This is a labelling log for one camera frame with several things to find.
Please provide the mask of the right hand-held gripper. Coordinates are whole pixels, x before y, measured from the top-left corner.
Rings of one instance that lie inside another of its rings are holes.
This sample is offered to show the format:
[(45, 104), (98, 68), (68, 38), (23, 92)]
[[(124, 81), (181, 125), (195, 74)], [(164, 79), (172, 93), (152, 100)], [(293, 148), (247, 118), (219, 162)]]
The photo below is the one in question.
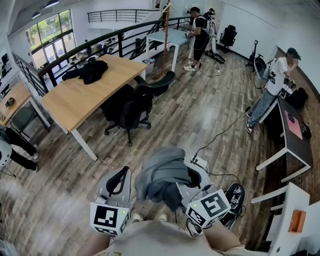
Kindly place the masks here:
[(223, 218), (231, 205), (222, 189), (217, 189), (206, 171), (190, 162), (184, 162), (192, 185), (177, 183), (185, 214), (200, 228), (206, 228)]

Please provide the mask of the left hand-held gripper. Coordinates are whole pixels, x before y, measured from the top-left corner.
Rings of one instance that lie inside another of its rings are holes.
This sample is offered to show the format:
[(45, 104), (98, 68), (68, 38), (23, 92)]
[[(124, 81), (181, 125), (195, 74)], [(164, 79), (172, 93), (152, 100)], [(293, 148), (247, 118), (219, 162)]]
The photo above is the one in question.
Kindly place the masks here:
[(90, 203), (90, 226), (98, 233), (123, 233), (132, 211), (131, 170), (128, 166), (109, 171), (98, 183), (95, 201)]

